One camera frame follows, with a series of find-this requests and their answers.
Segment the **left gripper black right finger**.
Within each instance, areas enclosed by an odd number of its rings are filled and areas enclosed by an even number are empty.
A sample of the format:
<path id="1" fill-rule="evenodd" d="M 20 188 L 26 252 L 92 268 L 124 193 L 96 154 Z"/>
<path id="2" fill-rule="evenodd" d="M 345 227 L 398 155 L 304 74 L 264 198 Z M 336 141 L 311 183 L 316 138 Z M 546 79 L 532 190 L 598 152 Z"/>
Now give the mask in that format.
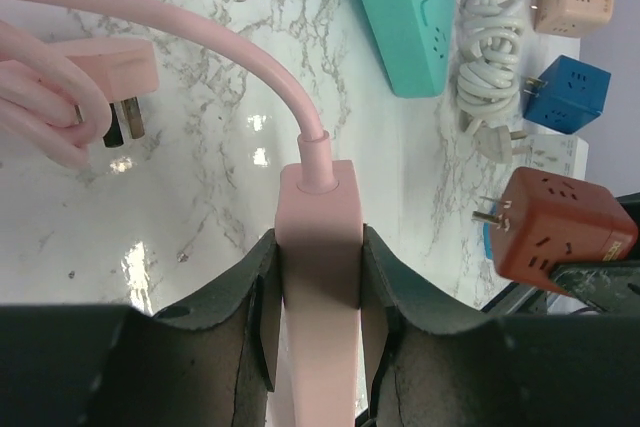
<path id="1" fill-rule="evenodd" d="M 482 313 L 364 231 L 361 324 L 374 426 L 635 426 L 639 321 Z"/>

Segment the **pink power strip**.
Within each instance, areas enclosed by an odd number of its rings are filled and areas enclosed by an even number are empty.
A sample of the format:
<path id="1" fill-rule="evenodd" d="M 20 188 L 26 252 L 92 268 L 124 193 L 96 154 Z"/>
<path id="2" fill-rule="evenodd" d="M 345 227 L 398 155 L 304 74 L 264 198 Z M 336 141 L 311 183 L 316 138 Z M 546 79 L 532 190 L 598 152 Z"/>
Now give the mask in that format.
<path id="1" fill-rule="evenodd" d="M 275 216 L 298 426 L 355 420 L 364 224 L 353 163 L 333 170 L 336 188 L 308 194 L 300 165 L 286 166 Z"/>

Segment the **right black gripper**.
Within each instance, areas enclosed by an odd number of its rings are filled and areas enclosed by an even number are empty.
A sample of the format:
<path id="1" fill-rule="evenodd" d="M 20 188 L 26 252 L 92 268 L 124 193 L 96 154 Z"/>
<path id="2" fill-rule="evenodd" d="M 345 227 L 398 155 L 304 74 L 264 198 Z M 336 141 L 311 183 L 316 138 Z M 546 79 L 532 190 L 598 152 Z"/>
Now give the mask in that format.
<path id="1" fill-rule="evenodd" d="M 616 198 L 624 210 L 615 222 L 618 236 L 639 236 L 640 193 Z M 639 314 L 639 261 L 558 264 L 550 279 L 570 296 L 599 312 Z"/>

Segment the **teal power strip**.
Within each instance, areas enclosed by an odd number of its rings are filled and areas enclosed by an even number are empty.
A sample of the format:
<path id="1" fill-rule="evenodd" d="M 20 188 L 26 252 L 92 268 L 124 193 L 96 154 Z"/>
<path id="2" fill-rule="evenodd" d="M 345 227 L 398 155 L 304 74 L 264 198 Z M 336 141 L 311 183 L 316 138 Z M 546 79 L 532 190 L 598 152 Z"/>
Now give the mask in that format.
<path id="1" fill-rule="evenodd" d="M 456 0 L 361 0 L 393 93 L 444 91 Z"/>

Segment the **peach cube plug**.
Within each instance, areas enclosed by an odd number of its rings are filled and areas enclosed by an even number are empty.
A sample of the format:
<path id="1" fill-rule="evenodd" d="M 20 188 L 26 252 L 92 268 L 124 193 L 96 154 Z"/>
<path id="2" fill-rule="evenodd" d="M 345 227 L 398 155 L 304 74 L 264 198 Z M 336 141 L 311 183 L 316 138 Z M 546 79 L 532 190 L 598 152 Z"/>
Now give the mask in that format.
<path id="1" fill-rule="evenodd" d="M 606 26 L 615 0 L 533 0 L 537 33 L 583 38 Z"/>

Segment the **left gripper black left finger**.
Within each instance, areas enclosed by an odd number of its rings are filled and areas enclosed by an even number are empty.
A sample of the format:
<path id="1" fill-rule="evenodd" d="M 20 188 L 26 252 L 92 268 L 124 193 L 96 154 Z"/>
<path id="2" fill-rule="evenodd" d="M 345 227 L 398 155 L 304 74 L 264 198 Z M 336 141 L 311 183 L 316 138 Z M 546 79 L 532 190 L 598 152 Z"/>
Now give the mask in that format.
<path id="1" fill-rule="evenodd" d="M 5 305 L 5 426 L 262 426 L 275 387 L 278 248 L 147 315 L 129 305 Z"/>

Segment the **blue cube plug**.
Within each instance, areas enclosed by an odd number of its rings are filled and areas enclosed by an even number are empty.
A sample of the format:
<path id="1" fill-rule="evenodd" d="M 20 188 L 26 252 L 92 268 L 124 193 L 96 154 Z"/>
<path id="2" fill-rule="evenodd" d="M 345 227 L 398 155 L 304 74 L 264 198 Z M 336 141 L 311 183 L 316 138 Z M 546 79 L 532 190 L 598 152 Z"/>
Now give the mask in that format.
<path id="1" fill-rule="evenodd" d="M 603 114 L 610 81 L 610 72 L 560 55 L 538 77 L 527 79 L 524 119 L 575 134 Z"/>

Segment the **brown cube plug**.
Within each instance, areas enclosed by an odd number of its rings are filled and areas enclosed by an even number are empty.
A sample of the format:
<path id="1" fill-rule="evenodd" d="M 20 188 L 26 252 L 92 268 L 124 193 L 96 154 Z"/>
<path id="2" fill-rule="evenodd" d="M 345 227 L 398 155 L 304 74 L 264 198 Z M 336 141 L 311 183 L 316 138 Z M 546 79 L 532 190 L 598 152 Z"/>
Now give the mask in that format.
<path id="1" fill-rule="evenodd" d="M 488 226 L 497 274 L 558 294 L 565 290 L 551 280 L 556 265 L 622 259 L 639 235 L 608 189 L 534 168 L 515 169 L 494 205 L 472 218 Z"/>

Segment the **white cube plug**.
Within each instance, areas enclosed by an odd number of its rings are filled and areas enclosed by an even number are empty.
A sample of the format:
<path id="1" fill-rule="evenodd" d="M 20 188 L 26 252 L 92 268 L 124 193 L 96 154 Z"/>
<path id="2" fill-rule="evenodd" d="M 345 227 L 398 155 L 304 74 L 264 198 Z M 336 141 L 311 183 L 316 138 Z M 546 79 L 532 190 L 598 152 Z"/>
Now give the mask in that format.
<path id="1" fill-rule="evenodd" d="M 577 135 L 531 134 L 524 139 L 524 165 L 584 180 L 589 144 Z"/>

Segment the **light blue plug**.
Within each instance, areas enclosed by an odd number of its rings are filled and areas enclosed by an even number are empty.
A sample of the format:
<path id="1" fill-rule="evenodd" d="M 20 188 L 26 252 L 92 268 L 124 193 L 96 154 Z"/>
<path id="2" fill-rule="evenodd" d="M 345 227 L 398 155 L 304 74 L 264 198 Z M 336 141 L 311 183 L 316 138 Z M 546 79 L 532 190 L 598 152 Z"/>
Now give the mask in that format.
<path id="1" fill-rule="evenodd" d="M 492 251 L 491 240 L 490 240 L 490 226 L 488 224 L 484 224 L 483 225 L 482 237 L 483 237 L 483 246 L 484 246 L 485 257 L 488 260 L 492 260 L 493 259 L 493 251 Z"/>

